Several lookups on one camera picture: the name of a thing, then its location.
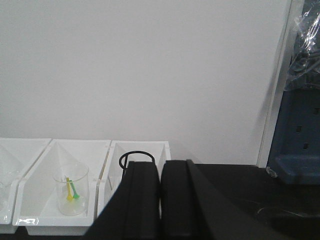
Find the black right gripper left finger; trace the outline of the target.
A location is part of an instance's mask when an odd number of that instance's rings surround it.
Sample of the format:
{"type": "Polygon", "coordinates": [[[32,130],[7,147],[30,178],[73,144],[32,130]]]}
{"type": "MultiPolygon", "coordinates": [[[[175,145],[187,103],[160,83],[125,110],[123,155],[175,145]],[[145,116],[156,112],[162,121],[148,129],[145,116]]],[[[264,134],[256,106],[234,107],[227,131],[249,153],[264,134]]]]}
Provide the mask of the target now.
{"type": "Polygon", "coordinates": [[[152,162],[130,162],[117,190],[84,234],[85,240],[157,240],[160,180],[152,162]]]}

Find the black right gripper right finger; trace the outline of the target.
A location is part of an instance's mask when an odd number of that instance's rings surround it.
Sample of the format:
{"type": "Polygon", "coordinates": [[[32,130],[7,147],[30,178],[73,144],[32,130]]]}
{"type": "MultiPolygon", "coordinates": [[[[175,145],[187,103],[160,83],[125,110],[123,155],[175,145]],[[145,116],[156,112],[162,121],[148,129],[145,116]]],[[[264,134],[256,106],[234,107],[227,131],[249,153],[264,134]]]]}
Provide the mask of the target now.
{"type": "Polygon", "coordinates": [[[191,160],[169,160],[161,174],[166,240],[281,240],[224,197],[191,160]]]}

